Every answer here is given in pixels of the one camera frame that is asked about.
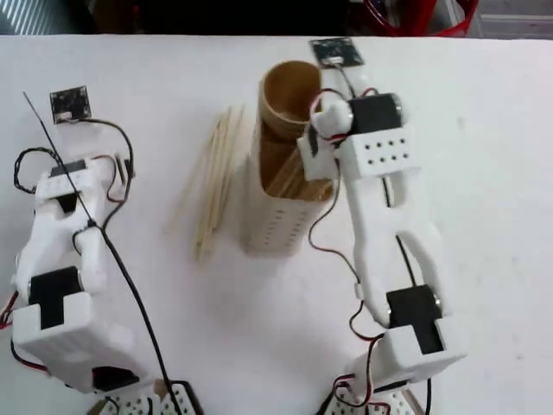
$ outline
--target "white surface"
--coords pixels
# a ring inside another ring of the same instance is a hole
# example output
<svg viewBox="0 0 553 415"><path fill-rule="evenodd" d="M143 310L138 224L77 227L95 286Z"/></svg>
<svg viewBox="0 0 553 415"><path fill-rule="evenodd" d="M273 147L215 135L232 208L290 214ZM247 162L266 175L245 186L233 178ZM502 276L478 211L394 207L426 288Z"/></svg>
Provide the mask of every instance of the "white surface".
<svg viewBox="0 0 553 415"><path fill-rule="evenodd" d="M357 44L369 79L399 95L413 139L427 147L433 217L455 274L449 284L469 356L435 378L434 413L547 411L553 43ZM208 414L313 413L334 376L365 348L347 328L357 307L347 268L307 246L287 260L247 258L231 232L233 209L212 261L200 268L190 254L197 195L176 236L162 231L216 114L238 102L252 114L265 70L286 59L313 60L307 39L12 37L0 39L0 56L2 298L32 221L32 198L12 187L13 162L23 148L45 144L21 92L51 125L48 92L86 84L92 114L120 123L135 145L137 179L111 233L143 293L169 374L192 382ZM90 131L120 139L107 129L67 128L75 140ZM36 160L25 161L22 180L49 165ZM236 197L232 202L237 208ZM344 198L315 238L351 252ZM391 288L409 282L399 260L390 275ZM366 320L359 329L376 332ZM9 333L0 338L6 413L82 413L89 406L92 398L17 366ZM416 388L419 398L424 391Z"/></svg>

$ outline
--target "wooden stick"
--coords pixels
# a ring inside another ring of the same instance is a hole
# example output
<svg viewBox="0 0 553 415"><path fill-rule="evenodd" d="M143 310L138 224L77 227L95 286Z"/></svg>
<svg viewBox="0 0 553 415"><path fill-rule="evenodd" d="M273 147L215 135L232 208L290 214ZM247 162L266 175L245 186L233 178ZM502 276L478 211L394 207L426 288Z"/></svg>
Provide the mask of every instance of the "wooden stick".
<svg viewBox="0 0 553 415"><path fill-rule="evenodd" d="M181 218L182 211L184 210L184 207L186 206L186 202L188 201L188 195L192 191L193 185L195 184L195 179L200 172L200 167L202 166L202 162L206 158L207 151L212 145L213 139L215 137L215 132L217 130L217 126L220 122L220 119L221 117L217 118L217 122L214 124L214 126L211 129L211 132L209 133L209 139L202 146L200 155L196 158L196 161L194 162L194 166L192 167L192 170L188 174L187 180L184 184L184 187L182 188L181 196L179 198L179 202L177 204L173 217L165 226L166 234L171 234L177 228L177 224L179 222L179 219Z"/></svg>
<svg viewBox="0 0 553 415"><path fill-rule="evenodd" d="M217 135L215 136L214 140L214 149L212 153L212 163L211 163L211 171L210 171L210 177L207 182L207 197L206 197L206 203L204 203L204 206L202 207L202 214L204 215L203 228L201 233L201 239L200 239L200 252L198 260L202 260L204 258L204 249L207 244L209 246L212 245L212 237L211 233L213 232L213 220L216 215L216 199L217 195L220 195L220 179L219 179L219 171L220 171L220 165L221 165L221 157L223 155L223 146L225 144L224 137L228 134L228 120L230 117L231 108L227 111L227 113L223 116L221 123L219 124L219 129L217 131Z"/></svg>
<svg viewBox="0 0 553 415"><path fill-rule="evenodd" d="M232 184L232 175L234 175L234 170L236 168L236 158L237 158L236 144L237 142L241 141L240 140L241 136L239 134L242 131L244 112L245 112L245 105L242 105L242 108L240 109L240 114L238 115L238 120L234 127L234 132L232 134L230 155L228 157L228 163L226 165L225 177L223 181L223 192L222 192L222 201L221 201L220 212L219 212L219 220L216 224L217 228L220 227L221 222L223 220L223 213L226 207L226 202L228 200L228 193L230 191L230 187Z"/></svg>
<svg viewBox="0 0 553 415"><path fill-rule="evenodd" d="M203 182L203 189L204 189L203 202L201 204L200 219L198 220L198 225L196 227L196 238L195 238L196 259L199 259L201 257L201 249L202 249L203 240L205 238L205 234L207 230L206 207L209 206L209 198L210 198L209 189L210 189L210 182L213 179L214 154L215 154L215 148L218 142L218 135L219 135L219 130L222 122L223 122L223 118L219 117L219 122L217 123L217 127L215 128L215 131L213 133L213 139L212 139L211 145L209 146L209 157L207 159L206 174L204 175L204 182Z"/></svg>
<svg viewBox="0 0 553 415"><path fill-rule="evenodd" d="M267 194L273 197L282 197L301 167L298 149L294 149L292 154L289 155L286 162L276 173L275 178L267 188Z"/></svg>
<svg viewBox="0 0 553 415"><path fill-rule="evenodd" d="M214 229L219 223L219 217L221 215L221 199L223 197L223 187L225 185L225 172L226 172L226 159L228 158L228 127L231 122L233 107L229 107L226 120L225 120L225 133L219 138L222 141L221 150L217 162L216 170L216 192L214 195L213 205L213 219L210 220L209 226Z"/></svg>

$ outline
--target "white robotic arm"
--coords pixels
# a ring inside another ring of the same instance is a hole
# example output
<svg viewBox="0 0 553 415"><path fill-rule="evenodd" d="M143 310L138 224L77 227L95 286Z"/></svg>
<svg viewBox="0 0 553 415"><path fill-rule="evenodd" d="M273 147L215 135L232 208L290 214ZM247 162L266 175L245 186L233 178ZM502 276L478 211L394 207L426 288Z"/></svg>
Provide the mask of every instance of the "white robotic arm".
<svg viewBox="0 0 553 415"><path fill-rule="evenodd" d="M352 68L351 79L362 84L354 76L358 72ZM322 71L322 78L323 87L349 93L340 87L338 71ZM443 284L448 269L441 236L429 217L416 137L403 123L397 97L361 96L367 87L360 85L359 97L348 101L337 93L325 94L323 111L313 114L298 147L307 180L339 177L335 160L339 162L355 233L356 293L386 330L371 360L372 389L383 393L426 380L466 352ZM391 206L384 197L385 177L393 185ZM397 237L416 258L423 283L388 291L386 276ZM366 360L364 354L349 367L356 374L357 393L366 390Z"/></svg>
<svg viewBox="0 0 553 415"><path fill-rule="evenodd" d="M87 158L66 167L88 213L101 223L115 166ZM106 276L100 231L89 227L64 170L53 168L37 184L33 229L12 278L26 303L13 313L13 342L82 393L150 382L135 330L116 322L111 294L118 281Z"/></svg>

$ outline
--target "white plastic bracket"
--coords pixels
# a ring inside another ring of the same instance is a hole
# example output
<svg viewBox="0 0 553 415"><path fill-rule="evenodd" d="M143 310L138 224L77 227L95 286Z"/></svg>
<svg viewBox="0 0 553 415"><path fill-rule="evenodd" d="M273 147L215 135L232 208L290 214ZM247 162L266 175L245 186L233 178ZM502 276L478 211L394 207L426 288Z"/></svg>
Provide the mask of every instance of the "white plastic bracket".
<svg viewBox="0 0 553 415"><path fill-rule="evenodd" d="M196 415L196 411L183 385L173 384L173 392L182 414ZM177 415L171 396L167 393L163 399L153 388L142 393L116 395L111 397L119 409L106 401L99 415Z"/></svg>

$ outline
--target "black wire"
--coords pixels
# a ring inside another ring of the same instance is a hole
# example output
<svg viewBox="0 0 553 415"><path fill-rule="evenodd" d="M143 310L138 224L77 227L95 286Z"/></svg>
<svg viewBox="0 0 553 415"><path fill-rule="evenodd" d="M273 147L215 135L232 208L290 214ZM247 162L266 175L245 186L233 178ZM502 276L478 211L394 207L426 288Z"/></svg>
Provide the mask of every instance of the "black wire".
<svg viewBox="0 0 553 415"><path fill-rule="evenodd" d="M386 182L386 178L382 178L382 186L384 187L384 196L386 200L386 206L388 208L391 208L391 198L390 198L390 190L388 189L388 183ZM407 266L407 272L409 273L409 278L411 280L411 284L416 287L417 283L415 280L415 273L413 272L413 268L411 267L411 262L409 261L409 257L407 256L407 251L405 250L405 246L401 238L399 238L398 235L396 235L396 241L399 245L399 250L401 251L402 256L404 257L405 266Z"/></svg>
<svg viewBox="0 0 553 415"><path fill-rule="evenodd" d="M96 123L96 124L103 124L103 125L109 125L109 126L112 126L114 128L116 128L117 130L119 130L119 132L121 132L121 134L123 135L125 141L127 142L127 145L129 146L129 152L130 152L130 168L129 168L129 180L127 181L127 187L125 189L125 195L124 195L124 201L119 203L112 211L111 213L108 215L108 217L106 218L105 222L104 222L104 225L99 227L98 224L96 223L96 221L92 218L92 216L88 213L88 210L86 209L86 205L85 203L83 202L83 200L81 199L80 197L80 194L78 192L78 190L75 188L74 184L73 184L73 181L71 180L71 176L69 175L69 172L67 171L67 168L65 166L65 164L63 163L62 159L61 159L61 156L60 156L60 153L59 151L55 148L54 146L54 143L52 142L52 139L50 138L49 134L48 134L48 131L46 129L46 126L44 125L40 115L38 114L38 112L36 111L35 107L33 106L33 104L31 103L29 97L27 96L26 93L23 93L23 95L25 96L25 99L27 100L27 102L29 103L30 107L32 108L33 112L35 113L36 117L38 118L38 120L40 121L41 123L41 126L42 126L42 129L44 130L45 134L46 134L46 137L48 138L48 141L50 142L50 145L52 146L52 150L54 151L54 153L56 154L56 156L58 157L58 159L60 160L61 162L61 166L63 167L64 169L64 172L67 176L67 179L70 181L71 185L73 186L73 190L75 192L75 194L78 196L79 198L79 202L81 204L81 206L83 207L83 209L85 210L86 212L86 215L88 216L88 227L97 227L100 232L102 233L102 237L104 238L104 241L105 241L105 244L107 245L108 249L110 250L111 252L111 255L113 256L113 258L115 259L115 261L117 262L118 264L118 267L119 269L121 270L121 273L123 274L123 277L125 279L125 281L127 282L127 285L129 285L129 288L130 288L130 291L132 292L132 295L133 297L135 298L136 302L137 302L137 305L138 305L138 308L140 309L140 313L142 314L142 317L143 317L143 320L144 320L144 324L146 325L146 329L148 330L148 334L149 334L149 337L150 337L150 340L152 341L152 345L154 346L154 350L156 352L156 357L157 357L157 361L159 362L159 366L160 366L160 369L162 370L162 377L163 377L163 383L165 384L165 387L167 387L167 390L168 390L168 393L169 393L169 396L171 397L171 401L173 402L173 405L175 405L175 410L177 411L177 413L179 415L182 415L182 412L181 412L181 408L179 407L178 405L178 401L175 397L175 393L173 392L173 389L171 388L171 382L169 380L169 377L167 375L167 370L165 368L165 363L163 362L163 358L162 358L162 352L161 350L159 349L159 345L157 343L157 338L156 338L156 334L154 333L154 329L151 325L151 322L149 320L149 316L148 316L148 313L146 311L146 308L144 307L144 304L143 304L143 301L142 301L142 298L140 297L140 294L138 293L138 290L137 290L137 287L135 286L134 282L132 281L132 278L130 277L130 274L127 272L127 269L126 267L124 266L124 262L123 260L121 259L121 256L119 255L119 252L118 250L116 249L116 247L113 245L113 243L111 242L110 238L108 237L107 235L107 232L105 231L106 228L107 228L107 224L109 223L109 219L111 219L113 217L113 215L124 205L124 203L127 201L127 198L129 196L129 190L130 190L130 182L131 182L131 179L132 179L132 176L134 174L134 155L133 155L133 151L132 151L132 145L130 144L130 140L129 138L127 137L126 133L123 131L123 129L121 127L119 127L118 125L116 124L113 124L112 122L109 122L109 121L104 121L104 120L99 120L99 119L92 119L92 118L89 118L87 120L82 120L82 121L85 121L85 122L91 122L91 123Z"/></svg>
<svg viewBox="0 0 553 415"><path fill-rule="evenodd" d="M45 147L33 147L33 148L30 148L30 149L23 150L21 153L19 153L19 156L17 157L16 162L14 163L14 186L16 188L18 188L19 190L21 190L25 193L28 193L30 195L35 194L36 186L33 186L32 188L26 188L25 186L23 186L19 182L19 169L21 168L21 163L23 161L23 158L25 158L25 156L28 153L34 153L34 152L46 153L46 154L50 155L58 165L60 165L60 160L55 155L55 153L53 151L51 151L50 149L47 149Z"/></svg>
<svg viewBox="0 0 553 415"><path fill-rule="evenodd" d="M347 84L347 89L349 89L349 92L352 94L352 98L355 98L355 89L353 88L353 85L352 85L352 82L349 80L349 78L347 77L347 74L346 74L346 71L344 70L344 68L342 67L342 65L340 65L339 63L333 63L332 64L336 69L338 69L338 72L341 73L342 77L344 78L344 80L346 81L346 84Z"/></svg>
<svg viewBox="0 0 553 415"><path fill-rule="evenodd" d="M52 141L52 138L50 137L50 134L48 134L48 130L46 129L46 125L44 125L44 122L42 121L41 116L38 115L38 112L36 111L35 106L31 102L31 100L29 99L29 96L27 95L27 93L23 93L23 96L25 97L25 99L29 103L29 106L31 107L31 110L33 110L33 112L35 113L35 115L38 118L39 122L41 123L42 130L44 131L44 134L46 134L46 138L48 139L48 142L50 143L50 147L52 147L52 150L54 151L55 156L57 157L58 161L60 162L60 166L63 169L63 172L66 174L67 180L69 181L69 183L71 184L71 187L73 188L73 192L75 193L75 195L79 199L80 205L85 210L86 216L88 216L88 221L89 221L90 226L92 226L93 224L96 223L96 221L92 218L92 216L88 212L88 209L86 208L85 203L83 202L82 197L80 197L80 192L75 187L75 184L73 183L73 179L69 175L69 171L67 171L66 165L61 160L60 152L55 148L54 142Z"/></svg>
<svg viewBox="0 0 553 415"><path fill-rule="evenodd" d="M112 405L114 405L115 409L117 410L116 413L119 414L119 411L120 411L119 404L115 401L114 398L112 398L111 396L106 396L105 401L110 402Z"/></svg>
<svg viewBox="0 0 553 415"><path fill-rule="evenodd" d="M430 408L432 407L432 378L426 381L426 410L424 415L430 415Z"/></svg>

